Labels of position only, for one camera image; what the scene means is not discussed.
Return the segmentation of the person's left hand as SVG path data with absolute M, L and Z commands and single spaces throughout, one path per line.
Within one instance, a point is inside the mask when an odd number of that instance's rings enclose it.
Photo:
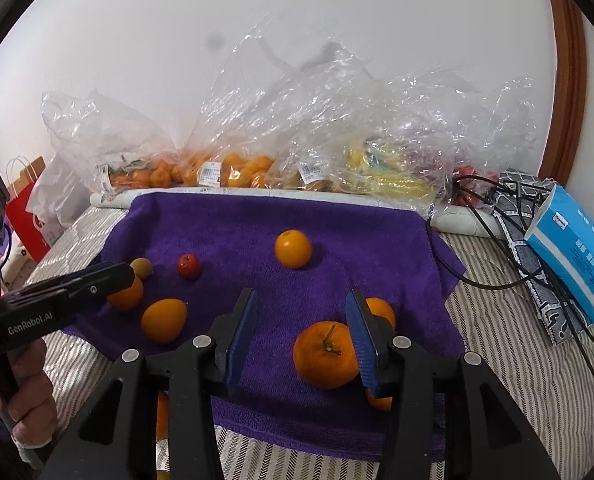
M 53 385 L 43 370 L 46 354 L 43 339 L 30 344 L 13 364 L 15 376 L 22 381 L 20 390 L 9 401 L 0 398 L 0 414 L 6 406 L 15 422 L 12 437 L 21 448 L 41 448 L 51 441 L 58 426 Z

